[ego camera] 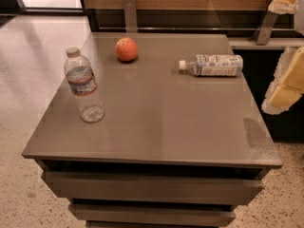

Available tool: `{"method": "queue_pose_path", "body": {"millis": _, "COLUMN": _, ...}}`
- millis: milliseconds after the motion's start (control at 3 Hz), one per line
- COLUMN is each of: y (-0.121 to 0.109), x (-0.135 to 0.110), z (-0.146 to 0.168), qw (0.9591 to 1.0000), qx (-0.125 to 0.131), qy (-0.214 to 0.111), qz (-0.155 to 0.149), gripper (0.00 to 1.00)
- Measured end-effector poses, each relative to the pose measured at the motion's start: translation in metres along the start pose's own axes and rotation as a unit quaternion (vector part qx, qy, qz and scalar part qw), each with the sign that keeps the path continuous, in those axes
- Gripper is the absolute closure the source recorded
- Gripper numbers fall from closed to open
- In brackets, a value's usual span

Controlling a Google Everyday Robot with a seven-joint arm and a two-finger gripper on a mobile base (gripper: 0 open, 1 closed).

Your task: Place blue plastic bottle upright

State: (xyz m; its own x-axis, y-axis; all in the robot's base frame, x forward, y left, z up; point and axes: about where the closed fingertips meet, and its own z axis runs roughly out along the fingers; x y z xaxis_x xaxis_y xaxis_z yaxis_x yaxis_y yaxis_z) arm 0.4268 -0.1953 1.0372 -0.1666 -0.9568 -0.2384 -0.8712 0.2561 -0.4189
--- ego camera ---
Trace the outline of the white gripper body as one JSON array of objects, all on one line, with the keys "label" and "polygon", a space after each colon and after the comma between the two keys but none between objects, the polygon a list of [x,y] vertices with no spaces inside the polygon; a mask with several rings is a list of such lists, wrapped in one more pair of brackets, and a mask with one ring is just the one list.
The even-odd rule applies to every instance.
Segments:
[{"label": "white gripper body", "polygon": [[297,0],[294,12],[294,30],[304,35],[304,0]]}]

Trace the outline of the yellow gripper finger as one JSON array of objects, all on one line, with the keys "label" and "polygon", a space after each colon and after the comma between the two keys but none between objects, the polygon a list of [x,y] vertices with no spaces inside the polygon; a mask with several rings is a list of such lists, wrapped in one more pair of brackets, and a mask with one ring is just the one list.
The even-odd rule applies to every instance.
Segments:
[{"label": "yellow gripper finger", "polygon": [[288,111],[304,94],[304,47],[286,47],[274,76],[261,105],[270,115]]},{"label": "yellow gripper finger", "polygon": [[294,14],[298,0],[273,0],[268,11],[276,14]]}]

